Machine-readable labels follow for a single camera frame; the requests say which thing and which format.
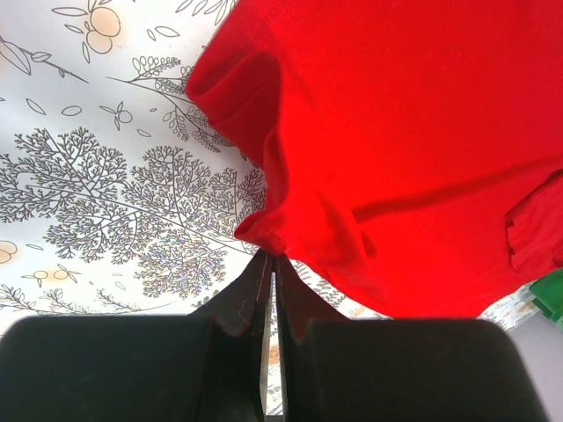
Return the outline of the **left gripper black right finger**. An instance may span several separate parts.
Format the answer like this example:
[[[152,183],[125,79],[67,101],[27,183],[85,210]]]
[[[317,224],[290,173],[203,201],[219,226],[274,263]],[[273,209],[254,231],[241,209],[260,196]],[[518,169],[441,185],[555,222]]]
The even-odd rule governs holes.
[[[509,336],[480,319],[353,320],[275,261],[287,421],[544,421]]]

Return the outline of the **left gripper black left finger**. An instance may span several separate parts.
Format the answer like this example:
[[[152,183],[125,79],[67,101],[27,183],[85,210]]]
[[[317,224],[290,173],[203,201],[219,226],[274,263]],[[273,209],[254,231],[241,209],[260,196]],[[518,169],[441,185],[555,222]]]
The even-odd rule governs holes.
[[[186,316],[33,316],[1,342],[4,421],[262,421],[273,260]]]

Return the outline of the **red t shirt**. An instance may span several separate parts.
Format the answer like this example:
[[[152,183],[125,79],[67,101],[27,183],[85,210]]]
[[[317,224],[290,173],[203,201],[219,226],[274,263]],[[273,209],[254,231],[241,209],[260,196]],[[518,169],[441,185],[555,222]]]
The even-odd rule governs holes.
[[[390,317],[562,266],[559,1],[241,1],[187,96],[265,173],[238,239]]]

